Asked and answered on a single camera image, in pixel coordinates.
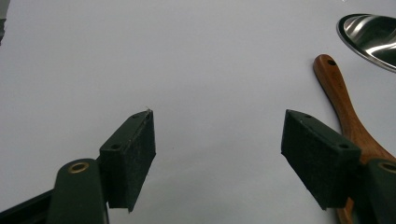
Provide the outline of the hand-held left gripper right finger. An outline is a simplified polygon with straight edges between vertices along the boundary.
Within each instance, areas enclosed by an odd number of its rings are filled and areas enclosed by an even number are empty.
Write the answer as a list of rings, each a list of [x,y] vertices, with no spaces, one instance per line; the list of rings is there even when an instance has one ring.
[[[358,224],[396,224],[396,162],[362,150],[320,120],[287,110],[281,154],[321,209],[351,210]]]

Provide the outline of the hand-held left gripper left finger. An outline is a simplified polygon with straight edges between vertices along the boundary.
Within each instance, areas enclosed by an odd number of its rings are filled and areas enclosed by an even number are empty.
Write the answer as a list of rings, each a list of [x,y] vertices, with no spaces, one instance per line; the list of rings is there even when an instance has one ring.
[[[109,208],[133,211],[155,155],[148,109],[125,120],[97,159],[71,161],[58,171],[46,224],[109,224]]]

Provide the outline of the stainless steel bowl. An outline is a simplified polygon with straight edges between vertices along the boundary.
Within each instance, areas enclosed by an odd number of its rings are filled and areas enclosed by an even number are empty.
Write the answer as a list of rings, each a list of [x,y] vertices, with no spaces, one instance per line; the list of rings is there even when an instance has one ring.
[[[396,18],[346,15],[337,22],[337,33],[363,59],[396,74]]]

